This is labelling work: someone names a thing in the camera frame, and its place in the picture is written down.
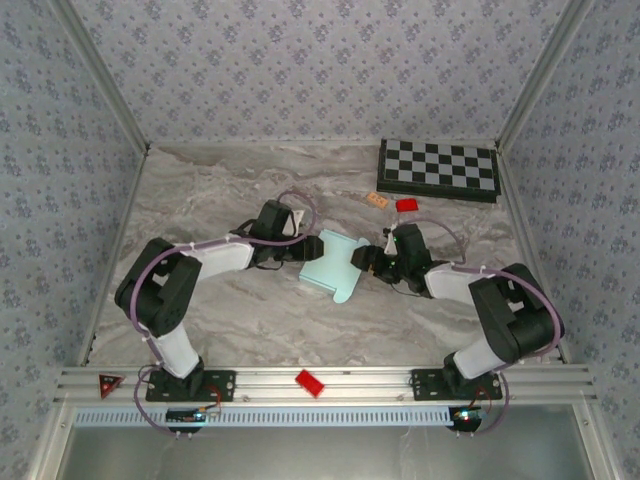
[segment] red triangle sticker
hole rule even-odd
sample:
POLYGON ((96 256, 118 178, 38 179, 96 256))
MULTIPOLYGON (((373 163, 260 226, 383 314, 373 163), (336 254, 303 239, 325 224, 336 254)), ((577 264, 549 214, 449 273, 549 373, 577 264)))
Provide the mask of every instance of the red triangle sticker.
POLYGON ((120 385, 125 377, 121 375, 111 375, 108 373, 99 373, 100 382, 100 398, 103 400, 120 385))

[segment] metal rail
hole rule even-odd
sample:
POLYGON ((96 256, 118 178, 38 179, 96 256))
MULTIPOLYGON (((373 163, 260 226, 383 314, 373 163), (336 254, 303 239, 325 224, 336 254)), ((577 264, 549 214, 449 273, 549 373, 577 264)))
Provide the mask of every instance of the metal rail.
MULTIPOLYGON (((325 390, 315 399, 295 382, 300 367, 226 367, 238 372, 234 407, 295 406, 455 406, 468 402, 416 402, 409 385, 410 371, 424 367, 312 367, 325 390)), ((67 406, 131 406, 137 368, 76 367, 63 370, 54 402, 67 406), (114 373, 125 381, 100 399, 98 373, 114 373)), ((586 365, 520 365, 505 371, 514 405, 573 405, 593 402, 596 393, 586 365)), ((148 406, 166 406, 147 403, 148 406)), ((171 406, 196 406, 172 403, 171 406)))

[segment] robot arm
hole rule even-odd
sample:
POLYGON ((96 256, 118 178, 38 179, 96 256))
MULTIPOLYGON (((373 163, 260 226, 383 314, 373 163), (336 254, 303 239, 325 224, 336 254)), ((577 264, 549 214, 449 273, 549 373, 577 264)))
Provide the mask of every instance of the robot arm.
POLYGON ((183 324, 196 283, 224 272, 260 268, 260 264, 269 259, 285 262, 321 257, 323 243, 316 236, 306 236, 291 245, 278 244, 299 236, 302 215, 303 212, 269 200, 257 219, 245 222, 219 240, 207 242, 204 248, 153 239, 121 282, 115 302, 129 317, 134 286, 144 270, 163 252, 179 247, 179 252, 158 263, 143 280, 136 316, 140 326, 149 333, 148 341, 153 342, 160 353, 164 370, 191 395, 200 388, 204 370, 204 363, 191 346, 183 324), (251 239, 270 244, 254 245, 249 243, 251 239))
MULTIPOLYGON (((360 247, 351 263, 385 283, 406 281, 409 289, 426 298, 456 300, 473 305, 484 335, 471 345, 450 354, 443 374, 455 394, 497 368, 509 366, 549 345, 555 334, 550 312, 521 283, 541 291, 529 269, 521 264, 502 271, 462 271, 450 263, 432 260, 415 224, 385 230, 385 250, 360 247)), ((564 327, 560 323, 560 336, 564 327)))

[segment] glass panel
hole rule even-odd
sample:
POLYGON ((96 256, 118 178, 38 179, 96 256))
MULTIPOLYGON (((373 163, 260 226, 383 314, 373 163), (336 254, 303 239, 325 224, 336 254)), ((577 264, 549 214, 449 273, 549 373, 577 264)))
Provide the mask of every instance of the glass panel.
POLYGON ((58 476, 107 479, 593 478, 570 408, 514 407, 495 432, 442 427, 218 428, 179 440, 150 428, 74 428, 58 476))

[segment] black cable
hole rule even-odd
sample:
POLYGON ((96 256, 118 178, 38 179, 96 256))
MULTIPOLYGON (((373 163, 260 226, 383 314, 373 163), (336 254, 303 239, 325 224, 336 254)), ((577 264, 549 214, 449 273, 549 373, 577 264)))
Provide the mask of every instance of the black cable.
POLYGON ((298 236, 298 227, 296 226, 296 217, 293 215, 293 210, 291 210, 289 217, 291 218, 291 224, 293 225, 293 238, 295 238, 298 236))
POLYGON ((236 228, 236 230, 243 230, 244 231, 244 230, 246 230, 246 228, 249 225, 253 225, 254 223, 256 223, 256 219, 252 218, 252 219, 247 220, 246 222, 244 222, 242 225, 240 225, 238 228, 236 228))
POLYGON ((400 295, 406 295, 407 297, 419 297, 420 295, 417 295, 415 293, 405 293, 405 292, 401 292, 400 290, 398 290, 395 285, 393 285, 393 283, 390 283, 389 285, 391 285, 391 288, 393 288, 394 292, 399 293, 400 295))
POLYGON ((256 265, 258 270, 271 270, 273 272, 277 272, 284 265, 284 260, 280 260, 280 265, 278 267, 263 267, 262 265, 256 265))

